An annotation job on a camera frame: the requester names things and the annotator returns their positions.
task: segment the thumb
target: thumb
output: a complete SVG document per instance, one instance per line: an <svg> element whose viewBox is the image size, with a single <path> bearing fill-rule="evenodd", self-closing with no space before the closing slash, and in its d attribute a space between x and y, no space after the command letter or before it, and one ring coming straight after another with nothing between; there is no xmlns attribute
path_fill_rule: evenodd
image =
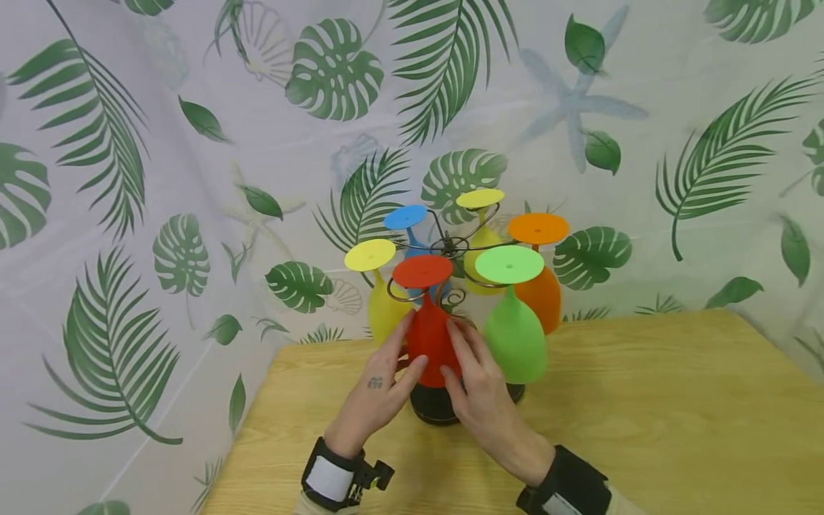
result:
<svg viewBox="0 0 824 515"><path fill-rule="evenodd" d="M449 398L452 400L452 410L455 411L455 414L463 413L468 400L466 399L466 392L464 392L461 382L458 381L458 376L446 365L441 367L441 374L443 375L443 380L446 382Z"/></svg>
<svg viewBox="0 0 824 515"><path fill-rule="evenodd" d="M409 397L415 384L417 384L417 382L420 381L420 377L423 376L427 363L429 363L429 357L424 354L413 359L412 363L406 368L404 375L401 376L392 387L392 390L397 390L398 394L403 395L404 399Z"/></svg>

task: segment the right hand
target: right hand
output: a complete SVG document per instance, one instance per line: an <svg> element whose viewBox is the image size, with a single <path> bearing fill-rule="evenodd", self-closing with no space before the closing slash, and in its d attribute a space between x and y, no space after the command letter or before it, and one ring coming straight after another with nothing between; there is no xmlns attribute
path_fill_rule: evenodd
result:
<svg viewBox="0 0 824 515"><path fill-rule="evenodd" d="M555 448L515 409L503 373L483 336L471 325L459 324L450 320L447 328L466 391L453 370L441 367L455 415L489 457L535 488L549 472Z"/></svg>

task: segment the silicone wine glass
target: silicone wine glass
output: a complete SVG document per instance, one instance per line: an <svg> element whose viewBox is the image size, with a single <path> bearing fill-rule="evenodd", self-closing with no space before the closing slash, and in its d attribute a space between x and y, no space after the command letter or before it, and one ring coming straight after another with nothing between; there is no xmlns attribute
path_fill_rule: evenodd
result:
<svg viewBox="0 0 824 515"><path fill-rule="evenodd" d="M525 385L546 371L546 339L541 321L515 295L514 284L541 273L544 260L525 246L500 246L478 257L478 273L489 281L507 284L506 293L484 324L484 337L507 383Z"/></svg>
<svg viewBox="0 0 824 515"><path fill-rule="evenodd" d="M526 213L509 222L509 236L528 243L537 252L541 245L552 245L569 234L569 224L549 213ZM538 316L544 335L558 329L561 322L561 286L546 265L537 277L514 285L515 295Z"/></svg>
<svg viewBox="0 0 824 515"><path fill-rule="evenodd" d="M440 289L440 285L452 275L452 262L440 255L417 255L403 260L392 272L392 279L408 289ZM418 383L427 388L444 388L441 366L447 365L461 376L455 349L447 331L449 315L432 302L430 295L422 295L421 308L412 318L406 333L406 348L409 359L426 354L429 361Z"/></svg>
<svg viewBox="0 0 824 515"><path fill-rule="evenodd" d="M421 223L424 218L426 218L426 207L420 204L412 204L408 206L403 206L401 208L395 209L391 213L386 215L386 218L383 219L383 225L386 226L387 229L390 231L404 231L406 230L406 237L409 239L410 246L406 247L404 257L409 259L410 257L415 257L417 255L429 255L432 252L430 250L424 250L424 247L427 247L423 243L421 243L412 232L412 227ZM436 302L435 300L435 289L430 288L430 295L432 296L432 302ZM452 289L451 284L447 281L443 286L442 296L441 298L445 298L449 291ZM409 291L410 297L419 297L421 290L412 288ZM420 306L421 299L418 298L414 301L415 304Z"/></svg>
<svg viewBox="0 0 824 515"><path fill-rule="evenodd" d="M479 247L489 247L503 243L498 234L486 226L486 210L489 206L495 205L503 199L503 191L493 189L474 190L464 193L456 199L459 206L464 209L478 212L478 229L469 239L471 249ZM483 250L469 250L464 255L463 267L467 274L478 277L476 262ZM466 281L466 289L475 295L499 295L500 288L484 288L472 281Z"/></svg>
<svg viewBox="0 0 824 515"><path fill-rule="evenodd" d="M380 268L395 256L395 244L389 240L376 239L362 241L346 253L344 264L355 272L372 271L375 286L369 294L366 304L366 317L372 338L377 344L395 329L400 319L412 309L408 302L395 300L387 291L386 281L381 276ZM401 292L393 292L396 297L403 297Z"/></svg>

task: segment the black wrist strap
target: black wrist strap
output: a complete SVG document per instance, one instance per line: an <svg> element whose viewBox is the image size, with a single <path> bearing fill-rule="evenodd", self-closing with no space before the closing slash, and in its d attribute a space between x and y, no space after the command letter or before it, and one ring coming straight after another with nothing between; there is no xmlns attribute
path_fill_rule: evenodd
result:
<svg viewBox="0 0 824 515"><path fill-rule="evenodd" d="M516 505L528 515L605 515L612 493L607 477L562 445L537 488L526 487Z"/></svg>
<svg viewBox="0 0 824 515"><path fill-rule="evenodd" d="M347 494L343 499L330 499L317 489L318 485L313 487L310 484L311 473L315 466L323 466L328 471L334 472L338 477L346 476L347 473L351 474L352 479L349 485L346 486ZM318 438L309 456L307 466L303 470L301 486L303 487L303 493L313 503L331 512L337 512L342 508L359 505L362 492L365 489L376 486L379 490L385 490L394 474L395 471L383 461L377 461L374 467L370 466L366 462L366 452L363 449L355 458L350 460L332 452L326 446L323 438Z"/></svg>

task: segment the wooden table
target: wooden table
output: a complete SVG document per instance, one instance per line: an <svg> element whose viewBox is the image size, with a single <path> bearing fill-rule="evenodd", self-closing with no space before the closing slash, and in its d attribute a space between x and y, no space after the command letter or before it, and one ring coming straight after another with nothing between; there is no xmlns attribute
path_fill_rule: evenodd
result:
<svg viewBox="0 0 824 515"><path fill-rule="evenodd" d="M255 398L205 515L291 513L318 435L371 342L290 346ZM728 311L563 325L520 411L652 515L824 513L824 391ZM364 514L505 515L521 485L460 425L407 405L367 446L396 470Z"/></svg>

